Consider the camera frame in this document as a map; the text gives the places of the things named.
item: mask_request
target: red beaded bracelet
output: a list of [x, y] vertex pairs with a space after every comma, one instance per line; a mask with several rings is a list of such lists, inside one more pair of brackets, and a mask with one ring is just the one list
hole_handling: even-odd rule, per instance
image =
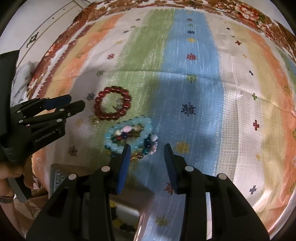
[[[122, 108], [117, 109], [114, 107], [116, 112], [113, 113], [106, 113], [101, 110], [101, 102], [103, 98], [106, 96], [106, 94], [109, 93], [117, 93], [121, 94], [123, 97], [121, 100], [123, 102]], [[102, 120], [118, 120], [121, 116], [126, 115], [126, 111], [131, 107], [131, 96], [129, 95], [129, 91], [119, 87], [119, 86], [111, 86], [111, 87], [106, 87], [104, 91], [99, 92], [99, 96], [96, 97], [96, 103], [94, 104], [94, 109], [95, 109], [95, 115], [102, 121]]]

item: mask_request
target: finger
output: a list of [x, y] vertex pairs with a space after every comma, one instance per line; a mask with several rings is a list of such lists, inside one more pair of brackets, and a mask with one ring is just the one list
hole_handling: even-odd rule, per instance
[[0, 163], [0, 180], [6, 178], [16, 178], [19, 177], [23, 172], [23, 168], [20, 165], [12, 165], [9, 162]]
[[23, 175], [24, 175], [24, 184], [26, 187], [30, 189], [34, 189], [33, 183], [33, 170], [32, 170], [32, 158], [31, 156], [27, 158], [26, 163], [24, 165], [24, 170], [23, 170]]
[[0, 180], [0, 196], [14, 196], [14, 192], [12, 191], [7, 179]]

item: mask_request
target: red cross print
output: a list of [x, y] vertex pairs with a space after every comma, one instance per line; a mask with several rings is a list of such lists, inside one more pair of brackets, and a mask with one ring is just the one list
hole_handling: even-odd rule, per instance
[[257, 130], [257, 128], [259, 128], [259, 124], [257, 124], [257, 120], [255, 120], [255, 122], [253, 122], [253, 126], [255, 127], [255, 131]]

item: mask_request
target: bracelet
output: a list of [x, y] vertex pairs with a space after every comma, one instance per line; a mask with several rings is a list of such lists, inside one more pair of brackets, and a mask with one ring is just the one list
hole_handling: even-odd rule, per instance
[[[106, 94], [109, 93], [117, 93], [121, 94], [123, 98], [119, 99], [117, 101], [117, 107], [113, 107], [116, 112], [113, 113], [106, 113], [102, 111], [101, 109], [101, 102], [103, 98], [106, 96]], [[120, 117], [126, 115], [126, 111], [131, 107], [131, 96], [129, 95], [129, 91], [126, 89], [123, 89], [119, 86], [111, 86], [106, 87], [103, 91], [99, 92], [99, 96], [95, 99], [94, 109], [95, 109], [95, 115], [101, 120], [118, 120]]]
[[118, 145], [114, 141], [122, 141], [128, 137], [134, 137], [136, 140], [129, 143], [132, 152], [131, 161], [138, 158], [142, 159], [147, 154], [152, 155], [156, 152], [158, 141], [157, 135], [151, 132], [152, 129], [151, 119], [143, 116], [117, 123], [109, 128], [104, 135], [104, 145], [107, 153], [111, 157], [121, 154], [124, 146]]
[[14, 199], [14, 196], [13, 197], [10, 197], [10, 196], [0, 196], [0, 202], [2, 203], [12, 203], [13, 202], [13, 199]]

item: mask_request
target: blue stripe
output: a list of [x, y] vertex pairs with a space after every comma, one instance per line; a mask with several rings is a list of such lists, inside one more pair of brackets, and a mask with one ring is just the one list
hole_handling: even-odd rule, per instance
[[[188, 38], [194, 38], [196, 42], [189, 42]], [[191, 53], [196, 55], [196, 60], [186, 59], [186, 55]], [[197, 81], [187, 81], [188, 74], [197, 76]], [[163, 190], [169, 182], [163, 147], [170, 143], [174, 150], [177, 142], [186, 142], [190, 145], [189, 153], [174, 153], [183, 156], [189, 165], [201, 172], [214, 175], [221, 141], [223, 87], [219, 75], [219, 56], [204, 14], [175, 10], [158, 85], [150, 112], [159, 145], [155, 154], [143, 159], [144, 164], [139, 166], [137, 178], [155, 192], [153, 215], [165, 215], [170, 220], [168, 228], [161, 230], [161, 236], [179, 240], [184, 196], [171, 196]], [[182, 105], [189, 102], [196, 108], [195, 114], [187, 116], [181, 110]], [[153, 231], [155, 226], [153, 219], [150, 219], [146, 232]], [[144, 240], [153, 240], [158, 235], [159, 232], [150, 233], [144, 236]]]

